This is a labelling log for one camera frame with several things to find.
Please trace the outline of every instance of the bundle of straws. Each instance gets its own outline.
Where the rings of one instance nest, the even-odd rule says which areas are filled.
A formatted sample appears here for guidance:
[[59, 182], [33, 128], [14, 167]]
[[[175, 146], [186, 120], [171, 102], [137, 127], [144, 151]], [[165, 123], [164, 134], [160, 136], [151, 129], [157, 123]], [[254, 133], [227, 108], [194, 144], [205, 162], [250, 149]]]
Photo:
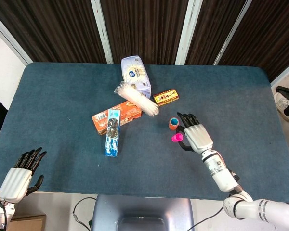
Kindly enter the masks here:
[[135, 90], [131, 85], [121, 82], [115, 89], [115, 93], [124, 99], [132, 102], [137, 107], [140, 107], [142, 111], [149, 116], [156, 116], [158, 114], [158, 105], [147, 97]]

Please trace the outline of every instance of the table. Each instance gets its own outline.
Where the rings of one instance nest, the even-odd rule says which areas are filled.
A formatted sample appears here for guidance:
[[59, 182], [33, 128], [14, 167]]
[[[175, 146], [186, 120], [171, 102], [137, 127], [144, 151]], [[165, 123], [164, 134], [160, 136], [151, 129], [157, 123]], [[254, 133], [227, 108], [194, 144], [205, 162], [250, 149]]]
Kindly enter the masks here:
[[119, 154], [91, 116], [124, 101], [119, 64], [32, 63], [0, 133], [0, 186], [20, 154], [43, 147], [42, 191], [223, 200], [194, 152], [171, 141], [168, 120], [193, 113], [253, 199], [289, 202], [289, 151], [266, 74], [256, 67], [146, 65], [152, 93], [180, 99], [121, 127]]

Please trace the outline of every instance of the snack package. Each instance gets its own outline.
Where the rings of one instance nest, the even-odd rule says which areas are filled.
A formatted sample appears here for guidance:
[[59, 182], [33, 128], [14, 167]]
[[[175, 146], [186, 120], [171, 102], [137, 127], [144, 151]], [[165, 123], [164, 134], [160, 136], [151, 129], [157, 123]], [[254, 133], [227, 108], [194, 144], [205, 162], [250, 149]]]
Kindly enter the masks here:
[[124, 82], [150, 99], [151, 84], [141, 58], [139, 56], [126, 57], [121, 60], [121, 68]]
[[167, 90], [167, 91], [164, 91], [162, 93], [154, 95], [153, 98], [154, 98], [156, 104], [158, 106], [161, 106], [161, 105], [164, 105], [167, 103], [171, 103], [175, 100], [178, 100], [179, 94], [174, 88], [172, 88], [170, 90]]
[[118, 142], [120, 136], [120, 110], [108, 110], [107, 134], [105, 144], [106, 156], [118, 155]]
[[[141, 109], [130, 101], [125, 101], [117, 106], [114, 106], [110, 109], [120, 110], [121, 113], [121, 124], [124, 125], [128, 122], [131, 122], [134, 119], [138, 119], [141, 116]], [[107, 132], [107, 118], [108, 110], [100, 112], [92, 116], [93, 123], [96, 127], [97, 132], [100, 135], [103, 135]]]

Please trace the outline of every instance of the mechanical arm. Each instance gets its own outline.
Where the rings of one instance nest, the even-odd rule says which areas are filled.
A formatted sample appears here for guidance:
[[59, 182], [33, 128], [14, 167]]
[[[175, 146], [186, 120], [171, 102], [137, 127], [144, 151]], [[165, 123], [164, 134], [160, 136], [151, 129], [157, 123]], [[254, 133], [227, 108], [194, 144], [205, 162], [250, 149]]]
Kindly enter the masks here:
[[289, 205], [265, 199], [253, 201], [237, 183], [238, 176], [227, 168], [222, 156], [212, 149], [213, 141], [204, 126], [192, 114], [177, 114], [185, 128], [179, 126], [176, 132], [184, 133], [190, 143], [190, 146], [183, 142], [179, 142], [179, 145], [186, 151], [201, 154], [203, 163], [219, 189], [230, 193], [223, 202], [225, 212], [232, 218], [251, 218], [289, 229]]
[[39, 162], [46, 155], [46, 152], [42, 152], [38, 156], [41, 150], [42, 148], [38, 148], [22, 154], [6, 175], [0, 188], [0, 231], [6, 230], [11, 221], [15, 212], [14, 205], [38, 190], [43, 183], [42, 175], [33, 187], [28, 188]]

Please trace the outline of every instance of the gray chair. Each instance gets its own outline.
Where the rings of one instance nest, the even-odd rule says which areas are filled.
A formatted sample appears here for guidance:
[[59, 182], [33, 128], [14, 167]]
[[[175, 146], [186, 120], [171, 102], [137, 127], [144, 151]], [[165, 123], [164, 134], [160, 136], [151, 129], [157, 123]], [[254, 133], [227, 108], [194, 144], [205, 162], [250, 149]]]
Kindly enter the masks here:
[[98, 195], [91, 231], [187, 231], [193, 224], [189, 199]]

